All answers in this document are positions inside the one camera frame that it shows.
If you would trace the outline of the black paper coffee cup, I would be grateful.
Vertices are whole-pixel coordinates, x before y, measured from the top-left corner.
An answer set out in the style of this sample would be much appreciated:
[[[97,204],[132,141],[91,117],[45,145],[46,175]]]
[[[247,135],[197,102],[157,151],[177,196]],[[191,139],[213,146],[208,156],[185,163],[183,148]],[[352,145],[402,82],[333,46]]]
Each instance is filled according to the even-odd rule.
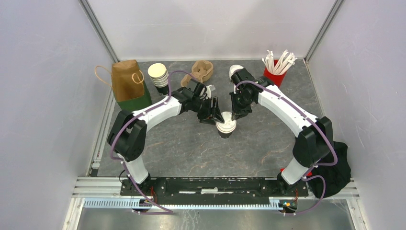
[[[218,130],[218,134],[220,135],[220,137],[222,139],[228,139],[233,134],[233,132],[231,131],[231,132],[224,133],[221,130]]]

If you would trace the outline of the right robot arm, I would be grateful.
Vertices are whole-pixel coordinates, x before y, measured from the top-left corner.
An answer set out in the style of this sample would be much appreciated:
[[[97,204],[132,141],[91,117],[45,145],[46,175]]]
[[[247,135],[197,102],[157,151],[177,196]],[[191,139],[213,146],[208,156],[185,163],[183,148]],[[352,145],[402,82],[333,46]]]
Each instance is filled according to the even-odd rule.
[[[290,195],[296,189],[296,183],[321,165],[320,160],[328,154],[333,155],[331,165],[337,163],[330,119],[307,112],[284,95],[270,79],[265,76],[254,78],[241,65],[230,67],[229,78],[234,85],[234,91],[230,93],[233,120],[251,113],[252,103],[259,104],[274,113],[295,136],[293,159],[277,176],[276,188],[281,195]]]

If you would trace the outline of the red straw holder cup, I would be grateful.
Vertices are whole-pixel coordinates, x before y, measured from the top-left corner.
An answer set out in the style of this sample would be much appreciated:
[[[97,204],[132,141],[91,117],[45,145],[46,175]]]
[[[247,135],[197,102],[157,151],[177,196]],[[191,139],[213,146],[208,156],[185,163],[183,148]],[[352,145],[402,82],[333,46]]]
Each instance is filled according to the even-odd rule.
[[[282,59],[270,60],[263,58],[262,62],[265,65],[263,75],[270,79],[277,87],[280,87],[287,73],[288,64],[284,65]]]

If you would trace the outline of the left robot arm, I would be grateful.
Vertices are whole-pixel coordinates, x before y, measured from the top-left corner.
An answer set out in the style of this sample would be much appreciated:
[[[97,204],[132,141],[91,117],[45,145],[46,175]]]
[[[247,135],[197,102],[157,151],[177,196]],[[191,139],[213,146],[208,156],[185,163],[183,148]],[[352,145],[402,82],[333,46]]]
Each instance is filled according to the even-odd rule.
[[[204,124],[224,122],[217,97],[212,96],[213,89],[213,85],[205,86],[192,79],[187,86],[173,91],[158,103],[133,112],[122,110],[118,114],[107,142],[132,178],[132,189],[138,195],[145,195],[150,190],[149,172],[141,156],[147,132],[168,118],[188,111],[195,112],[199,122]]]

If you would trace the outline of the black cloth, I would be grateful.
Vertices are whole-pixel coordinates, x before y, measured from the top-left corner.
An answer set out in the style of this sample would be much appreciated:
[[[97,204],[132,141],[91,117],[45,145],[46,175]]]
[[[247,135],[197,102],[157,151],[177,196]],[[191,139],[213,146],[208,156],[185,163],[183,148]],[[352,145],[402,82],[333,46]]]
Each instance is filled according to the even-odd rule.
[[[334,150],[336,152],[338,162],[334,166],[319,166],[312,170],[312,175],[320,175],[325,179],[326,188],[323,189],[323,182],[316,178],[308,182],[315,197],[323,198],[333,196],[340,192],[349,182],[351,178],[351,168],[347,159],[348,146],[343,142],[334,142]]]

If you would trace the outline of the stack of white lids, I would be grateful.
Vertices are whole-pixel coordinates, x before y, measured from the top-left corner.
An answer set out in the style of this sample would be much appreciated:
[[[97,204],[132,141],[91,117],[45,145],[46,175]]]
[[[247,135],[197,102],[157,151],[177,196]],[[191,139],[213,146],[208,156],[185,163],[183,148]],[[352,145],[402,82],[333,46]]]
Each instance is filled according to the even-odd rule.
[[[231,80],[232,75],[233,75],[236,71],[238,71],[238,70],[240,70],[240,69],[243,69],[243,68],[244,68],[244,67],[241,66],[241,65],[237,65],[237,64],[232,65],[232,66],[229,68],[229,79]]]

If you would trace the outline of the white cup lid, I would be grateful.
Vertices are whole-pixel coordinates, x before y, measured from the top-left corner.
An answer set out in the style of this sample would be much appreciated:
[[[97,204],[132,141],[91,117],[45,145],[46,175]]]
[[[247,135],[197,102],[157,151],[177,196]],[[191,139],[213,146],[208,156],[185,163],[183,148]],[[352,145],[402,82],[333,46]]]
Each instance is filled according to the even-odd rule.
[[[221,115],[224,119],[224,122],[216,122],[216,128],[218,129],[218,131],[224,134],[232,133],[237,127],[237,121],[232,120],[231,112],[222,112]]]

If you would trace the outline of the brown paper bag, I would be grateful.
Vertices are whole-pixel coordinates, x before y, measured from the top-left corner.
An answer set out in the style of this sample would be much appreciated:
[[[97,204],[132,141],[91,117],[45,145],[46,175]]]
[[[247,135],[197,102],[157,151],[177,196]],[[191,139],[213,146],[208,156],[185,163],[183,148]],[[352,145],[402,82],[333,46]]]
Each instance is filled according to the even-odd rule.
[[[103,68],[110,73],[111,84],[98,76],[97,68]],[[145,77],[135,59],[114,63],[111,70],[97,65],[94,73],[100,81],[111,87],[117,102],[132,100],[145,94]]]

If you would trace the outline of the green box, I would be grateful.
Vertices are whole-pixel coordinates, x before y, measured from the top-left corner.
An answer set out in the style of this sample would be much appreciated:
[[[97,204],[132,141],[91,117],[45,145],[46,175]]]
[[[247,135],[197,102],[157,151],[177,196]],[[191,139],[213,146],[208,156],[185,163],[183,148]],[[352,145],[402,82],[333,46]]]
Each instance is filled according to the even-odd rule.
[[[152,99],[151,99],[150,92],[149,92],[145,82],[143,83],[143,88],[144,88],[143,95],[141,95],[137,98],[132,98],[129,100],[117,102],[119,107],[122,110],[137,111],[137,110],[141,110],[141,109],[151,106]]]

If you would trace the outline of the red card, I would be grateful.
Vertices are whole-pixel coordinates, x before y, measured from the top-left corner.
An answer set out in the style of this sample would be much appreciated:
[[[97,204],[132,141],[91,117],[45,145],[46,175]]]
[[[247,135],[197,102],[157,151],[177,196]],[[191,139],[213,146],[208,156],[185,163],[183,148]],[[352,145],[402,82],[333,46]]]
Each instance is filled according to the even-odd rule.
[[[313,174],[312,174],[312,172],[310,171],[310,172],[307,174],[307,177],[312,176],[312,175],[313,175]]]

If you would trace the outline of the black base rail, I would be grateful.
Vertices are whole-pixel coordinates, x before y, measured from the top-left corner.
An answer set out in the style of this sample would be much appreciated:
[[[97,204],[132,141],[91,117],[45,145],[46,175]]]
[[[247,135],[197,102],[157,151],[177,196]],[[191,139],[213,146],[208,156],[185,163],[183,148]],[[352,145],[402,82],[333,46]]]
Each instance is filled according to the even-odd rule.
[[[139,188],[159,205],[262,205],[270,197],[309,195],[307,184],[283,185],[266,177],[155,177]]]

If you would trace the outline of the stack of paper cups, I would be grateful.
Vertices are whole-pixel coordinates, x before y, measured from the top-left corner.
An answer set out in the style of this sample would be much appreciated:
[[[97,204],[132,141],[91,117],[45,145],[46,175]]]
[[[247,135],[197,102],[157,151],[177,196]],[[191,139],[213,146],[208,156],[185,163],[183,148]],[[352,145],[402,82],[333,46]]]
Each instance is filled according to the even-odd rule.
[[[158,93],[161,95],[167,95],[169,93],[169,74],[165,65],[162,63],[152,64],[148,68],[147,73]]]

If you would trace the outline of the cardboard cup carrier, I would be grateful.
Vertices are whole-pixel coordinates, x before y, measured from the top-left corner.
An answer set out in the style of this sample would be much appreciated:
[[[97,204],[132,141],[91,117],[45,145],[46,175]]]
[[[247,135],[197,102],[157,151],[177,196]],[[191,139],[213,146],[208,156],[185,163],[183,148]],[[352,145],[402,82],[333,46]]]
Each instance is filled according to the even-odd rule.
[[[191,74],[201,83],[208,81],[214,72],[212,62],[207,60],[198,60],[192,66]]]

